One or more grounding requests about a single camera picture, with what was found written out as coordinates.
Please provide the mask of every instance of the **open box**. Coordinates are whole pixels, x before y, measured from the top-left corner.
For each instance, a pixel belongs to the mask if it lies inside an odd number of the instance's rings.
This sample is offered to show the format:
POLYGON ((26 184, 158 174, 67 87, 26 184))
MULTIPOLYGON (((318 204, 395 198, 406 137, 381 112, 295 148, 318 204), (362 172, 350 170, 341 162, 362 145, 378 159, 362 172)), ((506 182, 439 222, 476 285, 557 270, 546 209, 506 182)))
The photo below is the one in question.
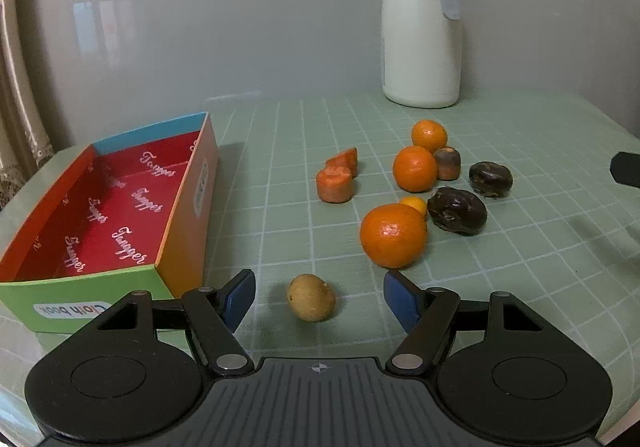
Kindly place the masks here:
POLYGON ((90 144, 0 259, 0 300, 32 331, 73 333, 132 290, 200 286, 217 163, 205 112, 90 144))

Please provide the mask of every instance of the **carrot piece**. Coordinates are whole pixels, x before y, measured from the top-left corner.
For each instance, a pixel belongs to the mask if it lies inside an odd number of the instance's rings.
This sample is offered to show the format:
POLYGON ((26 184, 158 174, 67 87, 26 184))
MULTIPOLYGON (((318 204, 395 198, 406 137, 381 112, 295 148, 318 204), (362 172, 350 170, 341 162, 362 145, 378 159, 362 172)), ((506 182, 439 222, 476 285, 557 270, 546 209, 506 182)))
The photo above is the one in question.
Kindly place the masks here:
POLYGON ((325 167, 347 167, 351 171, 351 176, 356 178, 358 175, 358 150, 351 148, 350 150, 342 151, 335 156, 332 156, 324 163, 325 167))
POLYGON ((347 167, 325 167, 316 174, 318 198, 329 203, 344 203, 353 198, 353 177, 347 167))

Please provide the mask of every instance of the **curtain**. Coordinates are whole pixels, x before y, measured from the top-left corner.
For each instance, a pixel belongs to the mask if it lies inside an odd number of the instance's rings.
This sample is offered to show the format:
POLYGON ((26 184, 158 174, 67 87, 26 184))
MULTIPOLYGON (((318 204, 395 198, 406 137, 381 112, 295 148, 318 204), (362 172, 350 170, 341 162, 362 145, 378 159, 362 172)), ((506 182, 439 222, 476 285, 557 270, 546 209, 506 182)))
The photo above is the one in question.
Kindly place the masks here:
POLYGON ((15 0, 0 0, 0 210, 52 156, 22 57, 15 0))

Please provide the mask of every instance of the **ribbed gray surface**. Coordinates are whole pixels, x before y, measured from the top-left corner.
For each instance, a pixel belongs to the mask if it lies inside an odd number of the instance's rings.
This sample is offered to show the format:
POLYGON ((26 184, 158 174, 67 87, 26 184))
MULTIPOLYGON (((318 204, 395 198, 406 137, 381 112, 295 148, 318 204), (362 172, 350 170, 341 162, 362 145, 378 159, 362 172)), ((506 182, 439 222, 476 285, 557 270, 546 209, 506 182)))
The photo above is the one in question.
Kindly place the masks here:
MULTIPOLYGON (((48 440, 42 447, 64 445, 48 440)), ((451 421, 416 380, 372 359, 268 359, 217 382, 184 422, 140 447, 491 447, 451 421)), ((594 447, 583 440, 574 447, 594 447)))

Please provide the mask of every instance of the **wall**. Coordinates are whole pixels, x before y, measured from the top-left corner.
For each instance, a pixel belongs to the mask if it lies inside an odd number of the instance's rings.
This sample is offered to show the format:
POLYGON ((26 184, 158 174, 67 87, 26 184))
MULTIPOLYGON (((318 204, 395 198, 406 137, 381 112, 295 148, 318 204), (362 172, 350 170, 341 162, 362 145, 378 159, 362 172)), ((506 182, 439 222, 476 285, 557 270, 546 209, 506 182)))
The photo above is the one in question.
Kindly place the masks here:
MULTIPOLYGON (((210 98, 380 85, 381 0, 17 3, 34 94, 58 148, 206 108, 210 98)), ((462 7, 466 86, 578 92, 640 135, 640 0, 462 7)))

